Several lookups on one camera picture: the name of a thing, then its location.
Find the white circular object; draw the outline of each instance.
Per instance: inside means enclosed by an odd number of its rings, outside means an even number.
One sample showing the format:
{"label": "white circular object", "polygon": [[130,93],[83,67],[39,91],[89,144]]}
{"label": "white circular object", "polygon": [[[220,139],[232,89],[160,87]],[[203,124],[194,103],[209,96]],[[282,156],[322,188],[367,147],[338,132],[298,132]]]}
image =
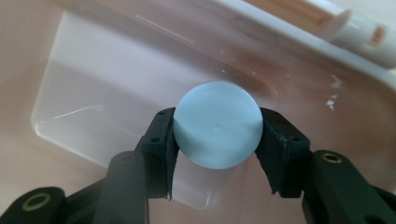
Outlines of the white circular object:
{"label": "white circular object", "polygon": [[177,105],[174,133],[180,150],[198,165],[226,169],[246,160],[262,138],[262,112],[242,88],[208,82]]}

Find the clear plastic bin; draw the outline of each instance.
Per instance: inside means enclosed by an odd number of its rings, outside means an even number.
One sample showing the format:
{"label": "clear plastic bin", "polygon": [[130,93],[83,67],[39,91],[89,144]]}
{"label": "clear plastic bin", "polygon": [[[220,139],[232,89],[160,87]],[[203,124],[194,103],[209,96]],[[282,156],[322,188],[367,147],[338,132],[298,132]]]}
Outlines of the clear plastic bin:
{"label": "clear plastic bin", "polygon": [[[70,194],[101,178],[158,111],[210,80],[240,85],[312,150],[343,153],[396,191],[396,76],[248,3],[1,5],[1,213],[30,189]],[[272,195],[255,156],[212,171],[180,153],[174,200],[149,206],[151,223],[304,223],[301,201]]]}

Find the plastic container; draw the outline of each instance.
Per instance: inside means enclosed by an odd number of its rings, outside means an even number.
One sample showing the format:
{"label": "plastic container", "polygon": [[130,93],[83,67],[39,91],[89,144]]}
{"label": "plastic container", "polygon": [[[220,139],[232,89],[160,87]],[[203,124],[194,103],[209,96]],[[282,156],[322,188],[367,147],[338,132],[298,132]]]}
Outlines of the plastic container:
{"label": "plastic container", "polygon": [[[6,1],[0,15],[0,212],[30,189],[101,178],[155,113],[210,80],[396,191],[396,76],[246,2]],[[150,200],[151,223],[304,223],[254,156],[212,171],[180,154],[174,184],[173,201]]]}

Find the light blue disc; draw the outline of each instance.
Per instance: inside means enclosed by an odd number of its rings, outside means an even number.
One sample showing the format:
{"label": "light blue disc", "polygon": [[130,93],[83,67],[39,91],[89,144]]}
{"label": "light blue disc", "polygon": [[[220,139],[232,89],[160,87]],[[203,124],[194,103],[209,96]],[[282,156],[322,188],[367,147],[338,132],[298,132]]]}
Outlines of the light blue disc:
{"label": "light blue disc", "polygon": [[259,106],[244,89],[230,82],[208,82],[189,91],[178,103],[174,121],[181,151],[210,169],[241,163],[262,138]]}

